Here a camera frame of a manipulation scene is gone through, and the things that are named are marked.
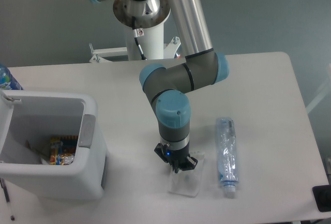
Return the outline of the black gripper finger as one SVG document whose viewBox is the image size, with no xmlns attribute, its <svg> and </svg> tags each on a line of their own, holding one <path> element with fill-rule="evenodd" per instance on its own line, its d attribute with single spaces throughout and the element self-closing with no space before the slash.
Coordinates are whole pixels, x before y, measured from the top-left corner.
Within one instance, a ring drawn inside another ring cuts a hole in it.
<svg viewBox="0 0 331 224">
<path fill-rule="evenodd" d="M 194 170 L 197 164 L 198 160 L 196 158 L 187 156 L 175 163 L 175 173 L 178 173 L 179 171 Z"/>
<path fill-rule="evenodd" d="M 173 172 L 175 171 L 174 157 L 170 151 L 163 148 L 163 145 L 161 143 L 158 143 L 154 149 L 154 152 L 161 158 L 163 162 L 171 166 Z"/>
</svg>

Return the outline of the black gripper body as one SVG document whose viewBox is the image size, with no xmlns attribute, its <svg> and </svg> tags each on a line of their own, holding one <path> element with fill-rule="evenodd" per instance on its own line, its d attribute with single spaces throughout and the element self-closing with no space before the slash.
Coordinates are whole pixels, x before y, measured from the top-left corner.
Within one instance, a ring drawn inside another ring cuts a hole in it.
<svg viewBox="0 0 331 224">
<path fill-rule="evenodd" d="M 170 150 L 168 146 L 163 145 L 163 148 L 167 149 L 168 151 L 170 151 L 173 154 L 174 157 L 174 167 L 175 167 L 175 163 L 179 160 L 182 160 L 184 158 L 186 158 L 187 156 L 189 156 L 189 143 L 182 149 L 179 150 Z"/>
</svg>

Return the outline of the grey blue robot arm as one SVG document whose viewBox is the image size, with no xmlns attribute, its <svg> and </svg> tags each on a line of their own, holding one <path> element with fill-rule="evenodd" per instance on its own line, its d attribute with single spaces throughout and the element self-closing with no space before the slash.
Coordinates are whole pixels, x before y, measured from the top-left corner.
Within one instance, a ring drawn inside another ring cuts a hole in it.
<svg viewBox="0 0 331 224">
<path fill-rule="evenodd" d="M 229 75 L 225 56 L 212 46 L 200 0 L 114 0 L 113 11 L 134 36 L 160 24 L 169 14 L 174 16 L 185 62 L 170 68 L 149 64 L 139 80 L 158 121 L 160 142 L 155 153 L 174 172 L 193 170 L 198 161 L 189 153 L 191 108 L 186 94 Z"/>
</svg>

